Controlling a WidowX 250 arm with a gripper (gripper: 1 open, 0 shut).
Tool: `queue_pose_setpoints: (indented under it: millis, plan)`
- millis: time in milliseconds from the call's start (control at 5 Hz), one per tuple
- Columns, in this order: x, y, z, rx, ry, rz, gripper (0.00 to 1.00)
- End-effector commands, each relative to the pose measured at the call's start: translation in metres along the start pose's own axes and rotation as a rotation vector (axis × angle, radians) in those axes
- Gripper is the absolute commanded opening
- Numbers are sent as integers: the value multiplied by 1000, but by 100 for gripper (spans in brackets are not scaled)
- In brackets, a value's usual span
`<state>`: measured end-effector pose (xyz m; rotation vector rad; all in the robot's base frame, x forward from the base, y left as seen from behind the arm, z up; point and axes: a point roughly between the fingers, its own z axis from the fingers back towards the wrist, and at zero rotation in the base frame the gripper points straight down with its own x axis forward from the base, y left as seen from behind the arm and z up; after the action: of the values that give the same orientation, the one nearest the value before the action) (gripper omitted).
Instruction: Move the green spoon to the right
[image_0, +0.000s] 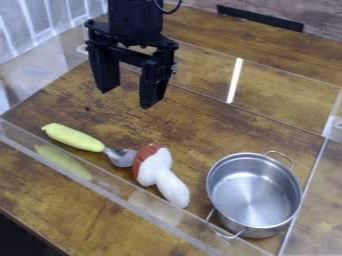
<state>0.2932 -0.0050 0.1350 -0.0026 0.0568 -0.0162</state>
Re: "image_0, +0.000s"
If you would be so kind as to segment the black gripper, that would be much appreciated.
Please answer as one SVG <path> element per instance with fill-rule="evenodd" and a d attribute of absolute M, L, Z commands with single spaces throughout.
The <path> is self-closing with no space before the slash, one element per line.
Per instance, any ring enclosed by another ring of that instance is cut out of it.
<path fill-rule="evenodd" d="M 165 0 L 109 0 L 109 21 L 90 19 L 85 23 L 91 70 L 102 93 L 121 84 L 120 62 L 136 66 L 145 62 L 140 84 L 144 109 L 165 98 L 180 45 L 162 34 L 164 16 L 178 9 L 166 9 Z M 165 65 L 149 59 L 160 59 Z"/>

